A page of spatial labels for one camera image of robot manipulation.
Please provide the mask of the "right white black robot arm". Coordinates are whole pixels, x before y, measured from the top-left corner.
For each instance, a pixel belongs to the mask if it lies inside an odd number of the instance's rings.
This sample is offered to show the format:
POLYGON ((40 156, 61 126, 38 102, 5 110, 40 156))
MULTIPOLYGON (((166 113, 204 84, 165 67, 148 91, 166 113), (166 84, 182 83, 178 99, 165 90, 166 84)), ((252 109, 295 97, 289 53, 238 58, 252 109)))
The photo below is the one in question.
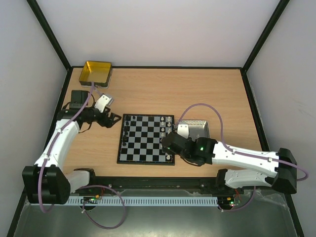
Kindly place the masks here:
POLYGON ((265 186, 284 194, 297 192, 297 162, 289 149, 262 152, 224 145, 211 138, 185 138, 175 132, 161 141, 162 149, 169 155, 179 155, 183 160, 202 166, 225 164, 238 170, 218 171, 215 187, 220 193, 245 186, 265 186))

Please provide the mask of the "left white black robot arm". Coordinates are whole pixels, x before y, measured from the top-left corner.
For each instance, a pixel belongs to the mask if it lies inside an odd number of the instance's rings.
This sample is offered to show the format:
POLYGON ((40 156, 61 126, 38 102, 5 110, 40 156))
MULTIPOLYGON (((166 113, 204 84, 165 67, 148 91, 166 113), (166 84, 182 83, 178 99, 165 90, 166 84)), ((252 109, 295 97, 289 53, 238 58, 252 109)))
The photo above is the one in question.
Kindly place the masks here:
POLYGON ((87 186, 95 177, 91 168, 77 168, 65 174, 64 164, 75 137, 81 133, 84 123, 99 124, 111 128, 121 116, 111 112, 113 98, 101 94, 94 99, 92 91, 73 90, 71 100, 57 114, 53 134, 43 153, 34 165, 25 166, 22 178, 30 203, 65 204, 81 187, 87 186))

